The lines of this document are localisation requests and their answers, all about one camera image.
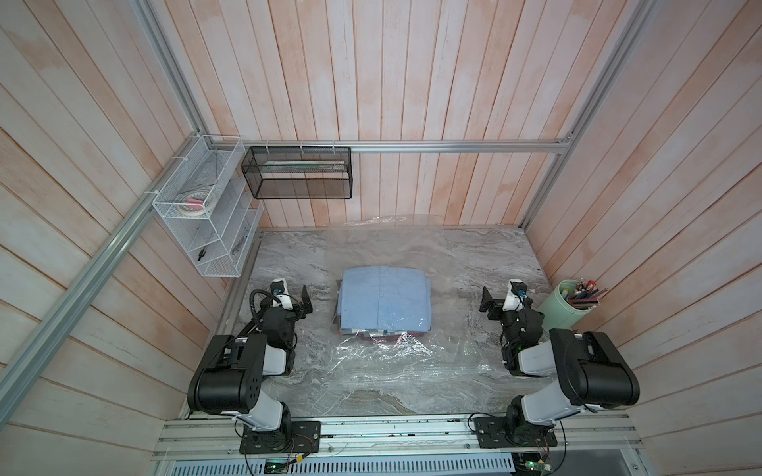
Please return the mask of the light blue shirt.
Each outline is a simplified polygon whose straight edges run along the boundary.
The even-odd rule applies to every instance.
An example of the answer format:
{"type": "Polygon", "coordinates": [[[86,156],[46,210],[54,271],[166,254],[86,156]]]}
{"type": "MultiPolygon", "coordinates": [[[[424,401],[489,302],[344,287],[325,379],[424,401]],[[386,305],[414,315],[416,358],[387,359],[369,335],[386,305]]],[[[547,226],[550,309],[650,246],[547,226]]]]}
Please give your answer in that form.
{"type": "Polygon", "coordinates": [[[427,331],[432,326],[432,284],[418,269],[370,266],[343,272],[337,327],[427,331]]]}

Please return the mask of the red black plaid shirt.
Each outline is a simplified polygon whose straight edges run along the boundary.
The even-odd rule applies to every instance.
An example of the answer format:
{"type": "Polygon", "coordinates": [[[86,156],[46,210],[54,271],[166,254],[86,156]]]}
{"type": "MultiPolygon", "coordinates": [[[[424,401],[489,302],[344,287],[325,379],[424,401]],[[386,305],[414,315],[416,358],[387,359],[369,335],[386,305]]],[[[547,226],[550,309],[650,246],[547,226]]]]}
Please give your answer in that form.
{"type": "Polygon", "coordinates": [[[422,337],[427,335],[427,331],[408,331],[408,330],[379,330],[379,329],[356,329],[356,328],[341,328],[337,329],[337,333],[342,336],[354,336],[364,340],[380,340],[380,341],[392,341],[402,336],[422,337]]]}

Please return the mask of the clear plastic vacuum bag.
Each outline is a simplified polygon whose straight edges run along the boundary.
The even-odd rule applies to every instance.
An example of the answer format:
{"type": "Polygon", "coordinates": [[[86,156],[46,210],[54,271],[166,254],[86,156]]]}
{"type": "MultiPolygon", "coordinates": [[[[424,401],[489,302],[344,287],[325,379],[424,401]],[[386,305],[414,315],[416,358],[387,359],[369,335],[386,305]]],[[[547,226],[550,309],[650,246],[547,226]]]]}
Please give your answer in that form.
{"type": "Polygon", "coordinates": [[[261,237],[252,287],[285,278],[307,287],[315,310],[297,326],[293,373],[269,393],[300,416],[501,412],[542,381],[515,377],[500,354],[500,326],[479,312],[483,289],[506,293],[517,278],[535,296],[549,289],[526,234],[515,227],[444,228],[374,223],[261,237]],[[421,336],[341,335],[333,320],[346,269],[400,266],[432,282],[433,322],[421,336]]]}

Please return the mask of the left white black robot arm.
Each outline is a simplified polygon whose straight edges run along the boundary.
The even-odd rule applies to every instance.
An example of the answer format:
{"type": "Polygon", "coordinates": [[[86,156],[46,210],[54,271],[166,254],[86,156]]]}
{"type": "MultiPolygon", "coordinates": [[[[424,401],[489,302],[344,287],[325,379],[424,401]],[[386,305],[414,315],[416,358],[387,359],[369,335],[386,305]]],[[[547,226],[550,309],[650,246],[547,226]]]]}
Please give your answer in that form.
{"type": "Polygon", "coordinates": [[[242,424],[243,454],[294,449],[297,436],[288,406],[262,389],[267,378],[292,372],[298,335],[296,323],[313,312],[307,288],[299,297],[284,280],[249,295],[251,319],[236,335],[212,337],[190,381],[192,412],[227,416],[242,424]]]}

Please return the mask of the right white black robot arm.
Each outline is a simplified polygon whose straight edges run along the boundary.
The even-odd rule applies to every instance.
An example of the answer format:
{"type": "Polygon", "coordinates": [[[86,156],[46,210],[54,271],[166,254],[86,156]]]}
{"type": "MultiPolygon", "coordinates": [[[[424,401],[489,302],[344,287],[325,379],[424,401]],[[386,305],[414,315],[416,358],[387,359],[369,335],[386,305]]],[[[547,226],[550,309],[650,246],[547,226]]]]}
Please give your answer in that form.
{"type": "Polygon", "coordinates": [[[543,341],[544,315],[533,309],[527,289],[513,280],[506,298],[496,299],[483,288],[479,311],[501,324],[501,355],[511,375],[552,381],[514,398],[504,416],[471,416],[468,425],[481,448],[553,447],[556,424],[564,418],[629,407],[640,397],[634,372],[605,333],[552,328],[543,341]]]}

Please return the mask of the green pen holder cup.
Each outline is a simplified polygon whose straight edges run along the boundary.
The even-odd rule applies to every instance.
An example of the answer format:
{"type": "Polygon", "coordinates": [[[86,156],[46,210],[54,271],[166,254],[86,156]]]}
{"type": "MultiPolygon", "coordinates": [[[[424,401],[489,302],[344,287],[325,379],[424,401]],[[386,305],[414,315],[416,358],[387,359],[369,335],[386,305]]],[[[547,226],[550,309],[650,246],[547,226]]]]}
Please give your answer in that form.
{"type": "Polygon", "coordinates": [[[577,323],[598,305],[597,299],[578,299],[570,303],[579,290],[579,281],[561,281],[541,303],[538,311],[544,316],[542,328],[550,331],[554,328],[572,329],[577,323]]]}

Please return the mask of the pens in cup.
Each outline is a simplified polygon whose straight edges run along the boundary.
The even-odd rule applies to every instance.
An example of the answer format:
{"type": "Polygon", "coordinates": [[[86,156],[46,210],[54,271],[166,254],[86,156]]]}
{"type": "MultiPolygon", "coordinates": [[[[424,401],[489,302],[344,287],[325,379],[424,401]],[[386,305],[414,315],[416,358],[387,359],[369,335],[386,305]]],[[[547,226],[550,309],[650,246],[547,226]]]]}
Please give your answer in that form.
{"type": "Polygon", "coordinates": [[[593,309],[599,305],[600,300],[608,293],[608,289],[597,287],[595,281],[577,282],[575,289],[563,290],[564,301],[579,311],[593,309]]]}

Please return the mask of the tape roll on shelf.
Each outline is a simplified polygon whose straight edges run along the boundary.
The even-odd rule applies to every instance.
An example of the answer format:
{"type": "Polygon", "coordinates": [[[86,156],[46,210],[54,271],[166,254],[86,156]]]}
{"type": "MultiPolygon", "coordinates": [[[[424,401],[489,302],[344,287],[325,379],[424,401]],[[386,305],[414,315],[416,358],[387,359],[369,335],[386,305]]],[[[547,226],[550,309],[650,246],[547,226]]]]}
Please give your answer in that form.
{"type": "Polygon", "coordinates": [[[178,213],[186,217],[200,217],[212,213],[217,198],[212,190],[193,190],[184,194],[178,202],[178,213]]]}

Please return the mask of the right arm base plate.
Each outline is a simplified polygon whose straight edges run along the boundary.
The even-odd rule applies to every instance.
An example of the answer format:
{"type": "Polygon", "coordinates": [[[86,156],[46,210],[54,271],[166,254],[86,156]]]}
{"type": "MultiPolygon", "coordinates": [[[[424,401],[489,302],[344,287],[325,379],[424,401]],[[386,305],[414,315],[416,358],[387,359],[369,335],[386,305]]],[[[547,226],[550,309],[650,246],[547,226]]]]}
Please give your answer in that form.
{"type": "Polygon", "coordinates": [[[480,416],[470,424],[483,449],[558,446],[551,426],[536,426],[521,416],[480,416]]]}

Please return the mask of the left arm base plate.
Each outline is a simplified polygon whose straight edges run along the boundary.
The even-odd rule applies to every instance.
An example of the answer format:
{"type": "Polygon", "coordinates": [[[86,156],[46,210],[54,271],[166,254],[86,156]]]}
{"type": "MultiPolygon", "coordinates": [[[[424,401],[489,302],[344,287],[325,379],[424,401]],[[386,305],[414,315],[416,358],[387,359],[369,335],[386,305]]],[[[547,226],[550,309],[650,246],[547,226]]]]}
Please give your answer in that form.
{"type": "Polygon", "coordinates": [[[279,430],[258,432],[244,426],[239,452],[241,454],[297,453],[310,454],[319,450],[321,422],[298,420],[285,422],[279,430]]]}

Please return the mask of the aluminium front rail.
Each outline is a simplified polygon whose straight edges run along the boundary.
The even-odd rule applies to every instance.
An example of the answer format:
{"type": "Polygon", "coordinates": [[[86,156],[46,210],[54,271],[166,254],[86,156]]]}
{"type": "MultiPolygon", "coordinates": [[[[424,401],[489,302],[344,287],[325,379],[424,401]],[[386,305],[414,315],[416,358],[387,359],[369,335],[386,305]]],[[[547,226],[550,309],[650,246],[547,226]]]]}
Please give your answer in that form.
{"type": "MultiPolygon", "coordinates": [[[[319,456],[387,456],[486,453],[468,427],[468,416],[323,416],[319,456]]],[[[242,425],[230,418],[196,415],[170,420],[151,459],[240,458],[242,425]]],[[[578,414],[555,429],[556,450],[640,449],[644,446],[625,412],[578,414]]]]}

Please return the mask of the black mesh wall basket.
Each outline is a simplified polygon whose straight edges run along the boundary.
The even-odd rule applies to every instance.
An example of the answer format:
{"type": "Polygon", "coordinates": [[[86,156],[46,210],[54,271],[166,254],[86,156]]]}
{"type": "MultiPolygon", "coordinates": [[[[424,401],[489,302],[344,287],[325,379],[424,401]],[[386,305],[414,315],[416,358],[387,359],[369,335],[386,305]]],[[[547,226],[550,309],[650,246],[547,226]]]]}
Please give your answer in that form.
{"type": "Polygon", "coordinates": [[[240,165],[258,200],[350,200],[352,151],[346,147],[252,146],[240,165]]]}

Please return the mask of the aluminium wall frame rail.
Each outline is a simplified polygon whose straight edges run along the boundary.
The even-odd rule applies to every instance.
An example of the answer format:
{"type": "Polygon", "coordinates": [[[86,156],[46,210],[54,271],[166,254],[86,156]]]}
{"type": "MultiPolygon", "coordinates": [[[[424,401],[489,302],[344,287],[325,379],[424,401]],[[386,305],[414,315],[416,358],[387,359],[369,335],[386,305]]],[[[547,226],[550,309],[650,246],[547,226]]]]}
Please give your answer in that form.
{"type": "Polygon", "coordinates": [[[391,215],[516,224],[514,186],[472,179],[477,144],[565,143],[636,1],[5,1],[1,360],[204,135],[351,147],[354,195],[270,203],[324,228],[391,215]]]}

